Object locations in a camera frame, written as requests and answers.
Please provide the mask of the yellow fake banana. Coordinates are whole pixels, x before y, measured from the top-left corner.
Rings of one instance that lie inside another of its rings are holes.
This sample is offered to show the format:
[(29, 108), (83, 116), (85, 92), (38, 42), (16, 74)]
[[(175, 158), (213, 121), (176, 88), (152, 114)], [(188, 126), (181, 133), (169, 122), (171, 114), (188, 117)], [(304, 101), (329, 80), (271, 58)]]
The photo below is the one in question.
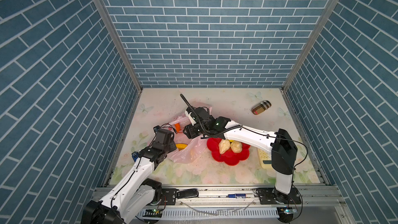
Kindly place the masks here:
[(188, 146), (187, 144), (183, 144), (183, 143), (176, 144), (176, 147), (177, 147), (178, 150), (183, 150), (183, 149), (185, 149), (187, 146)]

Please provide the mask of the pink plastic bag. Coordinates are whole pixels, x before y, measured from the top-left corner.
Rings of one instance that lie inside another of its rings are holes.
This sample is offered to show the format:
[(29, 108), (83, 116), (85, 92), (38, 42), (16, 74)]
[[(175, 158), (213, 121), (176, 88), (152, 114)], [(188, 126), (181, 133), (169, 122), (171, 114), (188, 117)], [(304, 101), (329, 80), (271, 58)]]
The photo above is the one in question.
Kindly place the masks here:
[(176, 149), (167, 155), (167, 159), (173, 161), (174, 163), (189, 164), (194, 162), (207, 148), (207, 139), (201, 139), (198, 136), (193, 139), (187, 138), (183, 133), (183, 129), (186, 125), (190, 124), (190, 120), (185, 115), (185, 110), (177, 114), (169, 124), (175, 129), (174, 124), (179, 123), (181, 126), (181, 132), (176, 133), (174, 136), (175, 144), (187, 144), (188, 146), (183, 150)]

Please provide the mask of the orange fake fruit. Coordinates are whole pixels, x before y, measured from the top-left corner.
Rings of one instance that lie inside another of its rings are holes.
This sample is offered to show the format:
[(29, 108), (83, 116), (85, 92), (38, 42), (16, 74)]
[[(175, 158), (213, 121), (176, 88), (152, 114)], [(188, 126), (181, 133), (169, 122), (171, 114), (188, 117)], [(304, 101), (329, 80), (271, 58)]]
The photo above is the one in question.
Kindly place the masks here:
[(177, 133), (180, 133), (180, 132), (181, 132), (181, 126), (180, 126), (180, 124), (179, 124), (179, 123), (176, 123), (176, 124), (174, 124), (174, 126), (175, 126), (175, 129), (176, 129)]

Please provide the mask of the beige fake potato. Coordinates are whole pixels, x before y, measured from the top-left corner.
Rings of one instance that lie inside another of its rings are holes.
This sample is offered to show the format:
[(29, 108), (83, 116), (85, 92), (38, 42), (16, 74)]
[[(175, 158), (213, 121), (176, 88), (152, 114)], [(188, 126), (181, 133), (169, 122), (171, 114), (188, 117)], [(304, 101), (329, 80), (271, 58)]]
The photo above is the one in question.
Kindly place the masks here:
[(231, 142), (229, 140), (221, 140), (219, 143), (219, 153), (222, 155), (226, 153), (231, 147)]
[(230, 148), (234, 153), (241, 153), (243, 151), (243, 145), (239, 141), (232, 141), (230, 143)]

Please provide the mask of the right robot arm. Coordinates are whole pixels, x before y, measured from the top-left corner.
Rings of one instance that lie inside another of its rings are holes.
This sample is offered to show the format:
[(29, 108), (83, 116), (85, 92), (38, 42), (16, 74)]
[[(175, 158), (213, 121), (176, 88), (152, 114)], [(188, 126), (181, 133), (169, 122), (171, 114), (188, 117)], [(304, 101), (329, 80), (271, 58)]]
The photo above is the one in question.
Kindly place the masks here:
[(293, 174), (298, 148), (286, 130), (263, 131), (226, 117), (214, 118), (205, 107), (189, 107), (184, 113), (190, 124), (184, 127), (183, 133), (189, 139), (206, 139), (208, 149), (216, 161), (237, 165), (249, 157), (249, 147), (268, 153), (271, 166), (276, 172), (272, 191), (274, 199), (283, 204), (293, 200)]

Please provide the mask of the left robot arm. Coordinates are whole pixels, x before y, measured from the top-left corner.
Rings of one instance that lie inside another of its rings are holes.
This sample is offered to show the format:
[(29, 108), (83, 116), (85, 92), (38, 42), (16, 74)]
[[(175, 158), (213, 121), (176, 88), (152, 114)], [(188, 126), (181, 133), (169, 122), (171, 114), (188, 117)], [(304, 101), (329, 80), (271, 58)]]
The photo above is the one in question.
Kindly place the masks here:
[(154, 142), (142, 149), (127, 175), (99, 201), (84, 208), (82, 224), (128, 224), (148, 204), (160, 201), (162, 184), (149, 176), (176, 150), (173, 140)]

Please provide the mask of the blue stapler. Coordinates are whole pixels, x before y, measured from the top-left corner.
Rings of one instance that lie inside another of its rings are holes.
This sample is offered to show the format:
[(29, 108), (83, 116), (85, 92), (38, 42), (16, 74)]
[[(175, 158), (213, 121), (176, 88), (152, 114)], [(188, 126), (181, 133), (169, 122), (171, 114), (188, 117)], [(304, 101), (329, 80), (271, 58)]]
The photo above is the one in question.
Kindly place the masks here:
[(132, 155), (132, 159), (134, 160), (134, 162), (136, 162), (137, 159), (139, 158), (139, 153), (134, 151), (131, 155)]

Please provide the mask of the red flower-shaped bowl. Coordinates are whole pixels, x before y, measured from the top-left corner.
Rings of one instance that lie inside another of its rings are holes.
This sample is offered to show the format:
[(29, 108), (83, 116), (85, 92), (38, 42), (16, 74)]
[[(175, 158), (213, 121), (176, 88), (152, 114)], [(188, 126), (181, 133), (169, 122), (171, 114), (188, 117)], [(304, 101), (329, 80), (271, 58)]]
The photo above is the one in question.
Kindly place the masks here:
[(222, 139), (219, 138), (210, 138), (207, 140), (207, 148), (211, 151), (212, 158), (217, 162), (223, 162), (228, 166), (236, 166), (241, 161), (245, 161), (249, 158), (250, 155), (250, 145), (242, 143), (242, 151), (239, 153), (235, 153), (232, 149), (228, 149), (225, 153), (221, 154), (219, 152), (219, 144)]

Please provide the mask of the plaid glasses case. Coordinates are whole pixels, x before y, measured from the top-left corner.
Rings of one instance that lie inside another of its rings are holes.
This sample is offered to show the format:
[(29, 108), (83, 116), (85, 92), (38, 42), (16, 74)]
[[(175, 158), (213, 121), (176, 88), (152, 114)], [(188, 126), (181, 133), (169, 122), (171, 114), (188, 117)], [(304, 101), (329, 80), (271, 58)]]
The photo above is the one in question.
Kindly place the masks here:
[(264, 100), (259, 102), (258, 104), (256, 104), (252, 109), (251, 112), (254, 115), (259, 115), (263, 112), (265, 112), (266, 110), (268, 110), (269, 108), (271, 108), (272, 104), (270, 101)]

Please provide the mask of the yellow calculator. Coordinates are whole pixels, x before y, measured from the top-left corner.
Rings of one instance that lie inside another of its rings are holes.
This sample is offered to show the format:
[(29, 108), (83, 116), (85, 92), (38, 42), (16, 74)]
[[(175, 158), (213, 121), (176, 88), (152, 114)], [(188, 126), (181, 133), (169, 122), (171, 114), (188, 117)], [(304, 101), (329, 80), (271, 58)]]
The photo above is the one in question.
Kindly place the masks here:
[(260, 161), (260, 166), (263, 169), (272, 169), (272, 158), (271, 158), (271, 154), (267, 151), (264, 151), (262, 149), (257, 149), (258, 152), (258, 157), (259, 157), (259, 161)]

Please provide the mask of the blue pen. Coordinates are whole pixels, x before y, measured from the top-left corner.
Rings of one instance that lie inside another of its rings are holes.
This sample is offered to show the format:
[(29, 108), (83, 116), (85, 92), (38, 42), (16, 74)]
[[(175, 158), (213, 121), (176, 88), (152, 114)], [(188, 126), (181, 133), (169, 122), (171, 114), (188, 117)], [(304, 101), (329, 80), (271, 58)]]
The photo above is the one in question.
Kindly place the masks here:
[(247, 195), (246, 194), (228, 194), (227, 198), (245, 199), (245, 198), (247, 198)]

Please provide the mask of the aluminium left corner post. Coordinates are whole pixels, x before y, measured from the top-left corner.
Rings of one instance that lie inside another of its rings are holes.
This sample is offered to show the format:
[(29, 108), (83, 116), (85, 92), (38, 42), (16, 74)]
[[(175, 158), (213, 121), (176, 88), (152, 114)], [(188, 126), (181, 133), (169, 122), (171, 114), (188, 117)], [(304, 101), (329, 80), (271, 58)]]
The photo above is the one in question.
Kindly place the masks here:
[(112, 39), (112, 41), (113, 41), (113, 43), (114, 43), (114, 45), (116, 47), (116, 50), (117, 50), (118, 54), (121, 57), (121, 60), (122, 60), (123, 64), (125, 65), (128, 73), (129, 73), (129, 75), (130, 75), (130, 77), (132, 79), (132, 82), (133, 82), (134, 86), (137, 88), (138, 92), (141, 93), (143, 88), (142, 88), (142, 86), (141, 86), (141, 84), (140, 84), (140, 82), (138, 80), (138, 77), (136, 76), (136, 74), (134, 72), (134, 69), (133, 69), (132, 64), (131, 64), (131, 62), (129, 60), (129, 57), (127, 56), (125, 48), (123, 47), (121, 39), (120, 39), (120, 37), (119, 37), (119, 35), (117, 33), (117, 30), (116, 30), (116, 28), (115, 28), (115, 26), (114, 26), (114, 24), (112, 22), (112, 19), (111, 19), (110, 15), (109, 15), (109, 13), (108, 13), (108, 11), (106, 9), (106, 6), (105, 6), (103, 0), (92, 0), (92, 1), (93, 1), (94, 5), (95, 5), (100, 17), (101, 17), (106, 29), (109, 32), (109, 35), (110, 35), (110, 37), (111, 37), (111, 39)]

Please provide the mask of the aluminium corner post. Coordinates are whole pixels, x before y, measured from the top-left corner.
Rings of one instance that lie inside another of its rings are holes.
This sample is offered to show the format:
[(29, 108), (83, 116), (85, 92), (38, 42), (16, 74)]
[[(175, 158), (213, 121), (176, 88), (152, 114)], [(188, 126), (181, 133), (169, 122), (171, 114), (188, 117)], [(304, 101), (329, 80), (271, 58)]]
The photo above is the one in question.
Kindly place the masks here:
[(114, 43), (114, 45), (116, 47), (116, 50), (117, 50), (118, 54), (121, 57), (121, 60), (122, 60), (123, 64), (125, 65), (128, 73), (129, 73), (129, 75), (130, 75), (130, 77), (132, 79), (132, 82), (133, 82), (134, 86), (137, 88), (138, 92), (141, 93), (143, 88), (142, 88), (142, 86), (141, 86), (141, 84), (140, 84), (140, 82), (138, 80), (138, 77), (136, 76), (136, 74), (134, 72), (134, 69), (133, 69), (132, 64), (131, 64), (131, 62), (129, 60), (129, 57), (127, 56), (125, 48), (123, 47), (121, 39), (120, 39), (120, 37), (119, 37), (119, 35), (117, 33), (117, 30), (116, 30), (116, 28), (115, 28), (115, 26), (114, 26), (114, 24), (112, 22), (112, 19), (111, 19), (110, 15), (109, 15), (109, 13), (108, 13), (108, 11), (106, 9), (106, 6), (105, 6), (103, 0), (92, 0), (92, 1), (93, 1), (94, 5), (95, 5), (100, 17), (101, 17), (106, 29), (109, 32), (109, 35), (110, 35), (110, 37), (111, 37), (111, 39), (112, 39), (112, 41), (113, 41), (113, 43)]
[(338, 4), (338, 2), (339, 2), (339, 0), (328, 0), (328, 2), (326, 3), (321, 16), (319, 17), (314, 29), (310, 33), (306, 44), (303, 46), (303, 49), (302, 49), (300, 55), (297, 57), (297, 60), (294, 64), (294, 66), (292, 67), (291, 72), (289, 73), (286, 81), (284, 82), (284, 84), (282, 86), (283, 93), (287, 93), (295, 76), (297, 75), (299, 69), (301, 68), (304, 61), (306, 60), (309, 52), (311, 51), (312, 47), (315, 44), (315, 41), (319, 37), (323, 28), (325, 27), (330, 15), (332, 14), (332, 12), (333, 12), (334, 8), (336, 7), (336, 5)]

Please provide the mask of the aluminium front rail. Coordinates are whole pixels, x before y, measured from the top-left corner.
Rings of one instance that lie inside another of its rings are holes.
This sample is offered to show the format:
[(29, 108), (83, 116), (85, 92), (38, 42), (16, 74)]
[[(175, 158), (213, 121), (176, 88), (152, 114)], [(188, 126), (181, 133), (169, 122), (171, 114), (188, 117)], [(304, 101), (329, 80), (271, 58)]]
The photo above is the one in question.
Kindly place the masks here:
[[(197, 198), (177, 199), (176, 192), (196, 188)], [(272, 186), (162, 186), (158, 203), (146, 205), (128, 224), (352, 224), (354, 219), (335, 186), (294, 186), (293, 200), (278, 203)], [(99, 201), (112, 188), (98, 188)], [(246, 194), (245, 199), (227, 198)]]

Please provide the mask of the aluminium right corner post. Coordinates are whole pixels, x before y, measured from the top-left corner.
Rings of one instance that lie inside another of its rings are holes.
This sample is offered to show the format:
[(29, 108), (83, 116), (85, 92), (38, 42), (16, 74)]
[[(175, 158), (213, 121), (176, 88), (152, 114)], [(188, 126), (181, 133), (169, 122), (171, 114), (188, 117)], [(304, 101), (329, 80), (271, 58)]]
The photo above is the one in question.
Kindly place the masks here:
[(338, 4), (338, 2), (339, 2), (339, 0), (328, 0), (328, 2), (326, 3), (321, 16), (319, 17), (314, 29), (310, 33), (306, 44), (303, 46), (303, 49), (302, 49), (300, 55), (297, 57), (297, 60), (294, 64), (294, 66), (292, 67), (291, 72), (289, 73), (286, 81), (284, 82), (284, 84), (282, 86), (283, 93), (287, 93), (295, 76), (297, 75), (299, 69), (301, 68), (304, 61), (306, 60), (309, 52), (311, 51), (312, 47), (315, 44), (315, 41), (319, 37), (323, 28), (325, 27), (330, 15), (332, 14), (332, 12), (333, 12), (334, 8), (336, 7), (336, 5)]

